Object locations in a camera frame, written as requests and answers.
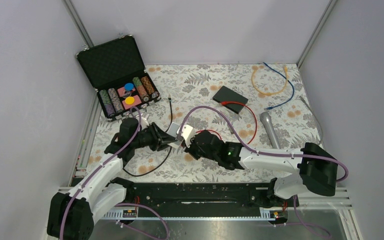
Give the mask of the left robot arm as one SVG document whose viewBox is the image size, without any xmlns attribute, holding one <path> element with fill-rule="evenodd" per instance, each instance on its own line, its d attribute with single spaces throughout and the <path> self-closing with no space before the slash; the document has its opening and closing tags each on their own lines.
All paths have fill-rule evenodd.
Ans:
<svg viewBox="0 0 384 240">
<path fill-rule="evenodd" d="M 88 240 L 96 223 L 116 204 L 132 204 L 135 192 L 111 183 L 134 156 L 136 149 L 160 151 L 176 141 L 154 122 L 144 127 L 141 120 L 124 119 L 106 147 L 102 161 L 68 192 L 56 193 L 50 202 L 46 233 L 60 240 Z"/>
</svg>

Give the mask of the white router box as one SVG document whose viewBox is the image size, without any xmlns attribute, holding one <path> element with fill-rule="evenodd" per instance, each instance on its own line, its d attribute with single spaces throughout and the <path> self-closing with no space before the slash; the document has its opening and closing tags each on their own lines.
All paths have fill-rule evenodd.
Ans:
<svg viewBox="0 0 384 240">
<path fill-rule="evenodd" d="M 168 128 L 168 131 L 167 133 L 174 137 L 175 138 L 175 141 L 174 142 L 171 142 L 171 143 L 168 143 L 167 145 L 174 148 L 174 149 L 178 149 L 179 147 L 181 147 L 182 145 L 182 141 L 183 139 L 182 138 L 178 138 L 178 131 L 179 131 L 179 128 L 180 128 L 180 125 L 175 123 L 175 122 L 172 122 Z"/>
</svg>

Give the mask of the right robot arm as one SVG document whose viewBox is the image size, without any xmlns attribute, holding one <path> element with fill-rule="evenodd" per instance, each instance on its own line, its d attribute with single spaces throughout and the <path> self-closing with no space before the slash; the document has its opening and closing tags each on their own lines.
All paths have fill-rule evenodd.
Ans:
<svg viewBox="0 0 384 240">
<path fill-rule="evenodd" d="M 227 170 L 266 169 L 289 173 L 270 181 L 266 198 L 273 206 L 305 192 L 325 197 L 336 193 L 337 160 L 315 143 L 307 142 L 303 148 L 257 152 L 240 142 L 224 142 L 204 130 L 185 144 L 185 152 L 196 160 L 215 161 Z"/>
</svg>

